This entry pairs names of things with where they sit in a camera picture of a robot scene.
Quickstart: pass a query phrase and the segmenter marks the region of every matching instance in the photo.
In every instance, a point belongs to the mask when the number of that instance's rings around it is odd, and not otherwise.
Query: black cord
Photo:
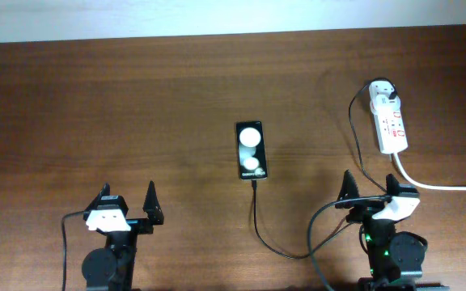
[[[362,241],[363,234],[364,234],[364,226],[361,225],[361,227],[359,227],[359,243],[361,244],[362,250],[368,255],[368,250],[366,249],[366,246],[364,245],[364,242]]]
[[[67,255],[68,255],[68,247],[66,242],[66,227],[64,226],[64,221],[67,218],[78,216],[84,214],[83,211],[78,211],[76,213],[69,213],[66,214],[61,221],[61,228],[62,228],[62,241],[64,242],[64,260],[62,264],[62,291],[66,290],[66,269],[67,269]]]
[[[260,233],[258,233],[258,225],[256,223],[256,180],[252,180],[251,181],[251,185],[252,185],[252,190],[253,190],[253,194],[252,194],[252,200],[253,200],[253,220],[255,222],[255,232],[256,232],[256,236],[260,239],[260,241],[262,242],[262,244],[267,247],[270,251],[272,251],[273,253],[275,253],[276,255],[280,255],[284,258],[287,258],[287,259],[306,259],[308,258],[311,254],[314,254],[317,250],[319,250],[322,246],[326,245],[327,243],[329,243],[330,241],[332,241],[335,237],[337,237],[341,232],[343,232],[343,230],[346,230],[348,228],[348,226],[351,226],[353,225],[353,223],[349,223],[347,224],[346,226],[343,226],[341,229],[339,229],[337,232],[335,233],[332,233],[330,234],[323,242],[321,242],[320,244],[318,244],[313,250],[309,251],[307,254],[305,255],[286,255],[280,251],[277,251],[275,250],[274,248],[272,248],[269,244],[267,244],[264,239],[260,236]]]
[[[355,201],[361,201],[361,200],[389,200],[389,196],[367,196],[367,197],[359,197],[359,198],[352,198],[352,199],[344,199],[344,200],[339,200],[339,201],[334,201],[326,204],[325,206],[321,207],[316,213],[311,218],[311,221],[308,224],[308,229],[307,229],[307,247],[309,252],[312,251],[312,242],[311,242],[311,234],[312,234],[312,225],[314,224],[314,220],[327,208],[332,207],[334,205],[346,203],[346,202],[355,202]],[[317,263],[316,258],[314,255],[311,255],[311,260],[312,264],[314,265],[314,269],[316,270],[317,275],[320,277],[321,281],[323,282],[324,287],[328,291],[334,291],[334,289],[328,284],[327,279],[323,275],[323,273],[320,270],[320,266]]]
[[[362,173],[364,174],[365,177],[367,177],[373,184],[375,184],[375,186],[379,187],[380,190],[382,190],[383,192],[386,192],[386,189],[384,187],[382,187],[382,185],[380,185],[379,183],[375,182],[375,180],[373,180],[371,177],[370,177],[370,174],[368,174],[368,172],[366,172],[366,169],[364,168],[364,164],[362,163],[362,156],[361,156],[361,148],[359,147],[359,140],[357,139],[357,134],[355,133],[355,127],[354,127],[354,123],[352,122],[352,104],[354,103],[355,99],[365,90],[369,87],[369,85],[374,82],[374,81],[387,81],[389,82],[390,84],[392,84],[393,86],[393,90],[394,92],[396,92],[396,88],[395,88],[395,85],[393,85],[393,83],[387,79],[387,78],[375,78],[371,81],[369,81],[368,83],[366,83],[366,85],[364,85],[361,90],[359,90],[357,93],[355,93],[355,96],[352,98],[352,101],[349,103],[349,106],[348,106],[348,119],[349,119],[349,125],[352,127],[352,133],[354,133],[354,139],[355,139],[355,146],[357,147],[357,153],[358,153],[358,156],[359,156],[359,163],[361,164],[361,170],[362,170]]]

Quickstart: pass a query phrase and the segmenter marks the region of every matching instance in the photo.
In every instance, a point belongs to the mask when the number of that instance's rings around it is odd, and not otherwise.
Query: white cord
[[[418,183],[417,181],[411,179],[411,177],[408,176],[408,174],[405,172],[404,168],[402,167],[402,164],[400,163],[400,159],[398,158],[398,153],[393,153],[393,158],[395,158],[395,164],[400,170],[400,173],[404,176],[406,180],[408,180],[411,184],[420,187],[420,188],[425,188],[425,189],[431,189],[431,190],[447,190],[447,191],[466,191],[466,187],[457,187],[457,186],[431,186],[431,185],[425,185],[423,183]]]

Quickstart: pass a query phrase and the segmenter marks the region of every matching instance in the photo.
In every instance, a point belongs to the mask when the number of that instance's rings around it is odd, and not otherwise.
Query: phone
[[[239,157],[239,177],[243,180],[267,178],[264,133],[261,121],[236,124],[236,141]]]

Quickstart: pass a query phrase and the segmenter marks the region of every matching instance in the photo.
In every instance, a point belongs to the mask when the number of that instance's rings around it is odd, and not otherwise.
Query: brown tabletop
[[[256,239],[252,189],[240,181],[235,122],[261,120],[269,178],[258,183],[261,234],[307,249],[311,215],[335,200],[350,169],[362,195],[347,118],[371,78],[397,86],[419,181],[466,185],[466,26],[0,44],[0,290],[59,290],[60,220],[105,182],[128,217],[155,181],[165,224],[138,238],[133,286],[143,290],[318,287],[311,261],[283,259]],[[367,170],[396,173],[379,152],[366,93],[354,105]],[[399,230],[430,242],[422,282],[466,290],[466,192],[420,189]],[[329,210],[314,241],[347,214]],[[67,289],[105,242],[69,220]],[[369,276],[352,226],[318,252],[332,284]]]

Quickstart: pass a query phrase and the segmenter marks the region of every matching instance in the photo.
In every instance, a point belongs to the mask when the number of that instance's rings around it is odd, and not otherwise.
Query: power strip
[[[407,149],[400,98],[396,96],[395,87],[388,81],[373,81],[370,84],[370,97],[370,110],[375,118],[380,152],[393,154]]]

